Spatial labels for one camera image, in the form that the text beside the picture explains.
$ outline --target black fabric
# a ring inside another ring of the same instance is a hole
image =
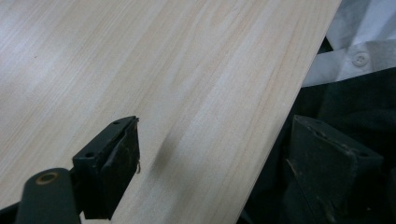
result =
[[[285,165],[294,115],[321,119],[382,155],[384,178],[396,167],[396,68],[302,88],[245,206],[253,223],[316,223]],[[388,223],[387,196],[377,194],[377,214],[343,223]]]

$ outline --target black plastic part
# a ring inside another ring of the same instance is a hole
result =
[[[393,220],[396,221],[396,168],[390,170],[387,187],[390,210],[393,214]]]
[[[0,210],[0,223],[11,224],[14,223],[17,218],[19,203],[14,203],[9,207]]]
[[[112,122],[73,158],[78,209],[85,218],[113,216],[139,163],[137,122],[135,116]]]
[[[294,117],[288,163],[317,223],[364,216],[382,160],[320,120]]]
[[[17,224],[80,223],[69,171],[50,169],[25,184]]]

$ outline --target wooden surface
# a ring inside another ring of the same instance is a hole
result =
[[[112,222],[235,222],[338,4],[0,1],[0,206],[137,115]]]

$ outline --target white fabric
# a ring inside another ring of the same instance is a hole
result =
[[[396,0],[343,0],[326,36],[335,51],[317,55],[303,87],[396,67]]]
[[[326,36],[333,49],[396,39],[396,0],[343,0]]]
[[[317,55],[303,87],[341,81],[391,67],[396,67],[396,39],[366,42]]]

